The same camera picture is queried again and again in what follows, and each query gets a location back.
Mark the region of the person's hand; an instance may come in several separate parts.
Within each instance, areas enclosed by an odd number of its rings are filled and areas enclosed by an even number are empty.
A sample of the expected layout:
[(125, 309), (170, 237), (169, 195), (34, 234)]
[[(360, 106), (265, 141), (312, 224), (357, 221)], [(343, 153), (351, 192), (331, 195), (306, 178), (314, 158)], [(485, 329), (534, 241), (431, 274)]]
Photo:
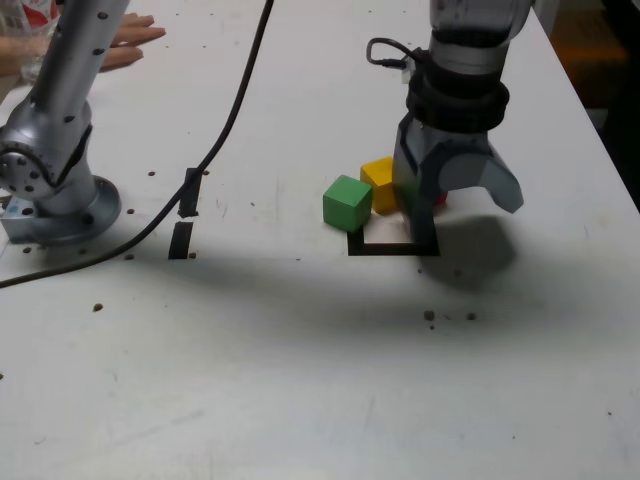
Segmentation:
[(155, 24), (152, 15), (125, 14), (101, 66), (101, 72), (136, 63), (144, 57), (140, 46), (165, 34), (166, 30)]

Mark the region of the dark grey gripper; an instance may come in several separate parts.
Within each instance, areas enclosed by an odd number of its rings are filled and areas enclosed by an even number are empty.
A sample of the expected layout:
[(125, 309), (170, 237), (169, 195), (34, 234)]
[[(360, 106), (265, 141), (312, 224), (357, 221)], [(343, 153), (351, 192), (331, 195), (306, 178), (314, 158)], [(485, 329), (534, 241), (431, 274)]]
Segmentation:
[(435, 239), (434, 201), (421, 192), (420, 166), (440, 144), (464, 152), (452, 156), (441, 167), (443, 192), (480, 187), (508, 213), (515, 213), (524, 204), (518, 180), (493, 151), (486, 131), (449, 132), (415, 118), (403, 118), (393, 153), (393, 191), (411, 240), (419, 246), (432, 246)]

